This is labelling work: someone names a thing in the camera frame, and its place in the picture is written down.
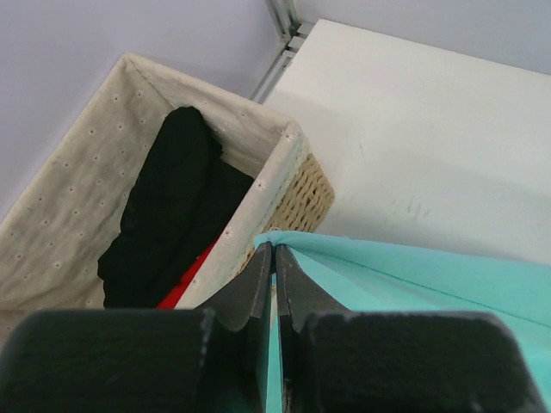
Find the gray wall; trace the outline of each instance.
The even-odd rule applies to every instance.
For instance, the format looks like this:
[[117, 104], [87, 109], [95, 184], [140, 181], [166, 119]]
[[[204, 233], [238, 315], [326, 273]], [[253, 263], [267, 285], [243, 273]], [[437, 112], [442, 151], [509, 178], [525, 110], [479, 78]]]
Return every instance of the gray wall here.
[[0, 219], [124, 52], [248, 96], [278, 44], [262, 0], [2, 0]]
[[295, 1], [306, 22], [333, 20], [551, 74], [550, 0]]

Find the basket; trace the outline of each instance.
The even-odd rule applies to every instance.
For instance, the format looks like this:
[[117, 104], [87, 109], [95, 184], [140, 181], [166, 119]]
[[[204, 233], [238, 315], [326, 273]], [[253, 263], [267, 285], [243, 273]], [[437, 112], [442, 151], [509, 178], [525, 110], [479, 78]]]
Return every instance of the basket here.
[[256, 180], [179, 307], [200, 304], [238, 274], [258, 233], [312, 231], [321, 222], [332, 188], [295, 121], [126, 54], [0, 225], [5, 329], [26, 311], [102, 308], [97, 259], [119, 233], [164, 117], [181, 106], [198, 108], [223, 145], [224, 160]]

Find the woven basket side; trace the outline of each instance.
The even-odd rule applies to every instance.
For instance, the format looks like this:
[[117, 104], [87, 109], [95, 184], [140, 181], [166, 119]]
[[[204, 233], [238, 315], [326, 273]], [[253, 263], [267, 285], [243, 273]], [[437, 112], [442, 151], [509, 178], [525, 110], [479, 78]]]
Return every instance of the woven basket side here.
[[[272, 228], [312, 232], [321, 224], [334, 200], [333, 187], [315, 156], [310, 153], [299, 167], [263, 232]], [[254, 251], [251, 243], [241, 270], [246, 267]]]

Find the black cloth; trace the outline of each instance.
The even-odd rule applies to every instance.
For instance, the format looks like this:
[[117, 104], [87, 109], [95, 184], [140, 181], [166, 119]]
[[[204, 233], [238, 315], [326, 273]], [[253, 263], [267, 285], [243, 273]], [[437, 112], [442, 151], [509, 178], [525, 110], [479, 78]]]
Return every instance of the black cloth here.
[[128, 196], [121, 234], [98, 260], [106, 308], [155, 307], [219, 236], [252, 184], [220, 154], [197, 109], [166, 117]]

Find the laundry basket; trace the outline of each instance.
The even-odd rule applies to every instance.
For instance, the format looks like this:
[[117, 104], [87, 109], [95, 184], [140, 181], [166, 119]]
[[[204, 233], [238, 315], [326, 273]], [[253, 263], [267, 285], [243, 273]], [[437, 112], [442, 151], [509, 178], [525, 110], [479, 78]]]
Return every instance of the laundry basket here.
[[258, 233], [316, 228], [333, 192], [296, 122], [126, 54], [0, 225], [4, 330], [26, 311], [102, 307], [97, 259], [119, 233], [164, 117], [181, 106], [198, 108], [224, 160], [256, 180], [178, 306], [200, 304], [235, 276]]

